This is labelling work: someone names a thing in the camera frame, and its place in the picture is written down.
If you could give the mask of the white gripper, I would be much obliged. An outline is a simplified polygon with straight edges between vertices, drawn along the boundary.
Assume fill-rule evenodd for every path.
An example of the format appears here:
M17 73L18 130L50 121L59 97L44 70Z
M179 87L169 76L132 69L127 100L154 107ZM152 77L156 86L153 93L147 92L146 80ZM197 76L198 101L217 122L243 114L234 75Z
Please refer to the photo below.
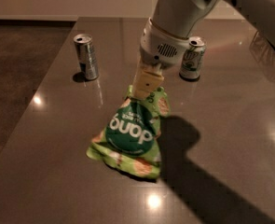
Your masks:
M137 66L132 97L147 98L164 80L161 66L166 69L181 62L187 47L188 39L164 32L149 19L140 39L140 55L144 63Z

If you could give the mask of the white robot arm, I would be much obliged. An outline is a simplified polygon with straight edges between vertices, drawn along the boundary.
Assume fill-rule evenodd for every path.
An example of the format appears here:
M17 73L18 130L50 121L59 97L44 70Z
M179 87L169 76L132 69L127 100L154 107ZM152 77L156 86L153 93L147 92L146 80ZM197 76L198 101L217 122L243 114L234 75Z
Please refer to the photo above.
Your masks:
M160 86L162 71L180 62L192 30L207 16L248 21L275 51L275 0L158 0L141 35L133 97L143 100Z

